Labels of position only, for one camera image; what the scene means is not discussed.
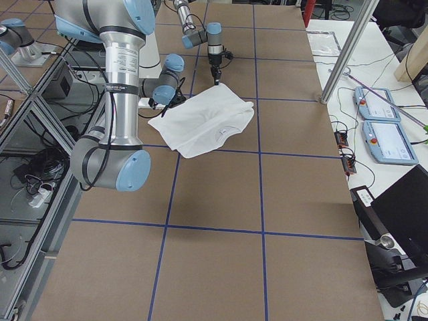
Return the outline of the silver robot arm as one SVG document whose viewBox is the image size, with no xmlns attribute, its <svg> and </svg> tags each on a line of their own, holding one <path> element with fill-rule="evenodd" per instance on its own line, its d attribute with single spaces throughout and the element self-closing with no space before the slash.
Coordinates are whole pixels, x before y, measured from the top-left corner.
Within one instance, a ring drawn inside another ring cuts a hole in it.
<svg viewBox="0 0 428 321">
<path fill-rule="evenodd" d="M 106 51 L 104 118 L 77 141 L 70 169 L 84 191 L 136 191 L 151 166 L 138 138 L 139 100 L 151 98 L 167 106 L 176 94 L 184 61 L 172 53 L 158 78 L 140 78 L 140 50 L 155 27 L 150 1 L 56 1 L 55 19 L 63 35 L 101 43 Z"/>
<path fill-rule="evenodd" d="M 182 43 L 186 49 L 207 44 L 207 56 L 214 85 L 220 83 L 222 71 L 221 63 L 225 57 L 225 47 L 222 42 L 222 27 L 219 22 L 212 22 L 205 26 L 202 21 L 191 13 L 190 1 L 175 0 L 173 6 L 182 28 Z"/>
</svg>

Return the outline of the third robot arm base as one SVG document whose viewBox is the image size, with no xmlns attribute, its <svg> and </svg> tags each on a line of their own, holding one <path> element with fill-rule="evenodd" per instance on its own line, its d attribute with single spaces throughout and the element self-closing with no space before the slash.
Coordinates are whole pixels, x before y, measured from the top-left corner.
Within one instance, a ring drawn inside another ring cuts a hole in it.
<svg viewBox="0 0 428 321">
<path fill-rule="evenodd" d="M 1 49 L 19 67 L 42 67 L 57 45 L 38 43 L 18 18 L 1 21 Z"/>
</svg>

